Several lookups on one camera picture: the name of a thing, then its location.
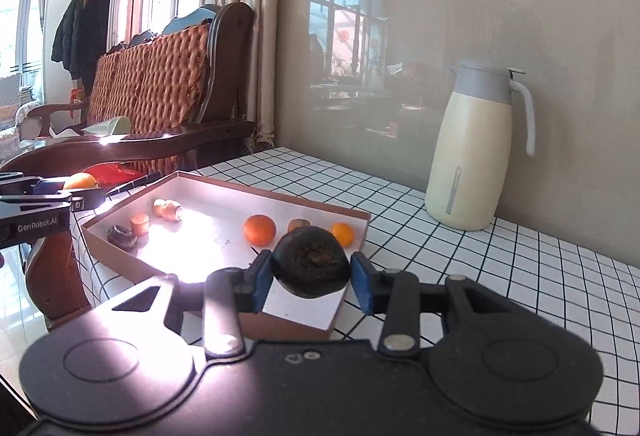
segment gray wall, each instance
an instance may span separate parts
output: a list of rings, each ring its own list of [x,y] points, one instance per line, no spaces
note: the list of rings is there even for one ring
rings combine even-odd
[[[462,58],[518,67],[538,145],[528,158],[516,97],[497,215],[640,265],[640,0],[385,3],[386,64],[409,63],[411,76],[327,99],[310,88],[309,0],[280,0],[278,143],[424,189],[454,83],[447,67]]]

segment mangosteen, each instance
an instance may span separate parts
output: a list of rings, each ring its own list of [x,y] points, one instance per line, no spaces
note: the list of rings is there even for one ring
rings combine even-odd
[[[303,226],[284,235],[273,250],[271,267],[287,291],[305,299],[341,290],[351,276],[338,240],[317,226]]]

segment gray jug handle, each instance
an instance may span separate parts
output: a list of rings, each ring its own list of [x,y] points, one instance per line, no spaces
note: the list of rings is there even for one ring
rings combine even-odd
[[[520,82],[509,80],[512,91],[519,92],[524,98],[524,110],[527,114],[527,154],[533,156],[536,152],[536,112],[533,107],[531,93]]]

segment cream thermos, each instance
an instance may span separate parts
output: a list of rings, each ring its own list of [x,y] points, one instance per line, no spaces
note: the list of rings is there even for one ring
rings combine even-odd
[[[425,196],[427,211],[447,226],[479,230],[491,223],[511,151],[511,93],[524,98],[527,154],[536,147],[529,90],[513,80],[517,69],[476,62],[452,67],[456,85],[449,98],[433,155]]]

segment wooden chair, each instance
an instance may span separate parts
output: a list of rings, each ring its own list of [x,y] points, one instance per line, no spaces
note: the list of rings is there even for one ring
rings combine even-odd
[[[116,116],[131,120],[125,136],[46,137],[4,162],[2,171],[55,177],[100,163],[132,162],[144,173],[193,170],[240,153],[255,124],[230,119],[244,78],[254,13],[244,3],[206,6],[172,20],[172,32],[105,54],[89,102],[47,104],[30,113],[49,132],[50,115],[86,109],[87,125]],[[51,327],[90,308],[69,232],[41,239],[25,270],[27,291]]]

